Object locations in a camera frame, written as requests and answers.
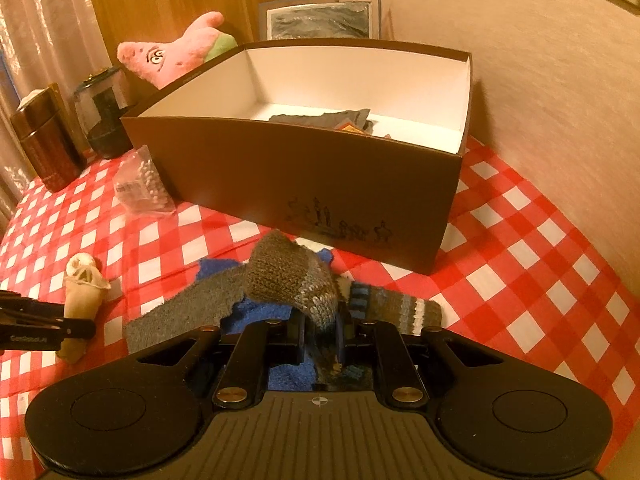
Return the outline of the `brown wooden canister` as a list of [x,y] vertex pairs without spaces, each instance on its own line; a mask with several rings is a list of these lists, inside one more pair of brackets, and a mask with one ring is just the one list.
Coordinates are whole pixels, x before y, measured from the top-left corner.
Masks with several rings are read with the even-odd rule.
[[73,142],[55,82],[25,96],[10,122],[29,162],[49,192],[66,188],[85,169],[86,160]]

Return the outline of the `brown cardboard box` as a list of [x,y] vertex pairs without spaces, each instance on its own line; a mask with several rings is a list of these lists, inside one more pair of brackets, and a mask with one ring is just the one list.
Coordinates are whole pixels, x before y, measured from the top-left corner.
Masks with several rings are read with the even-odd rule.
[[[468,52],[373,39],[244,44],[122,122],[179,200],[403,269],[433,269],[468,135]],[[268,122],[370,110],[370,136]]]

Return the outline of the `striped knit sock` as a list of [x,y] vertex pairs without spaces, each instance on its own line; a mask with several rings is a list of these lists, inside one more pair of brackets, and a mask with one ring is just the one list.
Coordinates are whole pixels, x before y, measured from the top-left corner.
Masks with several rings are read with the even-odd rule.
[[348,364],[338,355],[339,306],[354,320],[389,322],[407,335],[442,325],[442,307],[436,301],[338,276],[316,252],[279,231],[269,232],[254,247],[244,290],[251,300],[283,304],[306,316],[311,328],[307,356],[317,382],[330,389],[365,389],[372,380],[369,367]]

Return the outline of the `red white checkered tablecloth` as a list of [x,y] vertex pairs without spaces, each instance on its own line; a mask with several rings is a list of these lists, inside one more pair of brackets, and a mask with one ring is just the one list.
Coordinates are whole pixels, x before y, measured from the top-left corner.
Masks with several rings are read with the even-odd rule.
[[[88,252],[111,295],[79,368],[127,352],[125,326],[191,284],[203,258],[245,260],[262,227],[196,205],[130,217],[115,198],[119,161],[90,166],[65,190],[32,182],[1,243],[1,285],[60,302],[68,259]],[[609,474],[639,420],[639,303],[588,240],[490,148],[470,141],[431,275],[338,250],[335,272],[431,299],[442,322],[481,344],[573,378],[611,410]]]

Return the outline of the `pink starfish plush toy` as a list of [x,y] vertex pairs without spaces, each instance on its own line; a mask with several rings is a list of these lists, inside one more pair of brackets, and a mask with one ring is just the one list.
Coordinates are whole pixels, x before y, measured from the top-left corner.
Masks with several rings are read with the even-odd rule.
[[121,42],[117,59],[139,78],[163,89],[189,73],[238,46],[233,36],[221,32],[224,16],[217,11],[202,14],[171,42]]

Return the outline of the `glass jar dark lid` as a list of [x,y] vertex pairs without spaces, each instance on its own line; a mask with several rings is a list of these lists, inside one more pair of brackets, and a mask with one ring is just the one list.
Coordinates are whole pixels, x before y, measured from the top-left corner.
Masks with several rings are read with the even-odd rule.
[[104,159],[132,149],[122,125],[131,107],[129,84],[119,67],[107,67],[90,75],[73,93],[79,123],[90,148]]

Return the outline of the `orange snack packet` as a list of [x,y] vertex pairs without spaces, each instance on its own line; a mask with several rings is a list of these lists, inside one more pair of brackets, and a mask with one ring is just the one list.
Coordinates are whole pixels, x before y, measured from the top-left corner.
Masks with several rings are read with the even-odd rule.
[[356,122],[352,122],[349,119],[345,119],[334,127],[337,131],[347,131],[351,133],[362,134],[363,136],[370,136],[373,130],[373,122],[366,120],[362,127],[358,126]]

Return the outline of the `framed picture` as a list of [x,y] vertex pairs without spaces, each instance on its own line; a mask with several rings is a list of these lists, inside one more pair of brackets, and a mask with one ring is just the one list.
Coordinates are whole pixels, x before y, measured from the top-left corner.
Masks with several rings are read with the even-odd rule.
[[259,5],[261,40],[381,38],[382,0],[273,0]]

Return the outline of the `beige curtain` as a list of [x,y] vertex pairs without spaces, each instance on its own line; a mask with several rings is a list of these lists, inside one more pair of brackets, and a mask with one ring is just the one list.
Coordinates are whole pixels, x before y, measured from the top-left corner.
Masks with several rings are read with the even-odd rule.
[[72,139],[88,148],[73,93],[111,65],[91,0],[1,0],[1,214],[8,218],[35,177],[10,124],[21,99],[56,84]]

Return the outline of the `cotton swab bag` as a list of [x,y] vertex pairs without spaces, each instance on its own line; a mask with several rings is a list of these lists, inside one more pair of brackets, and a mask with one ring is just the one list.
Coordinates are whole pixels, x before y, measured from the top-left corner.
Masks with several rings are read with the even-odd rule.
[[146,145],[126,155],[113,188],[127,214],[172,214],[176,209]]

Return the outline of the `beige sock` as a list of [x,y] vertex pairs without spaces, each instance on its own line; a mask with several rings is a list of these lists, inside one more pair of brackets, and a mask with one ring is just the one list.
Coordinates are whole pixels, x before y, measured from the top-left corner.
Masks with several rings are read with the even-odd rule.
[[[102,275],[96,259],[78,252],[66,263],[64,316],[94,322],[110,290],[111,284]],[[56,355],[67,364],[76,364],[85,355],[89,339],[65,338]]]

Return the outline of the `blue grey microfiber cloth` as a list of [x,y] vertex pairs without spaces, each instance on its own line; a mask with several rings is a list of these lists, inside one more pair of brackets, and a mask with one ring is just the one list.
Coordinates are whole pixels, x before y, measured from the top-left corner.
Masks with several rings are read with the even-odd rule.
[[[194,283],[125,327],[130,354],[175,338],[203,325],[223,334],[239,334],[258,321],[286,320],[295,311],[288,304],[268,304],[247,298],[244,266],[231,259],[203,259]],[[305,351],[303,362],[282,364],[269,372],[268,388],[278,391],[363,391],[372,388],[370,367],[339,368],[333,356],[320,359],[318,349]]]

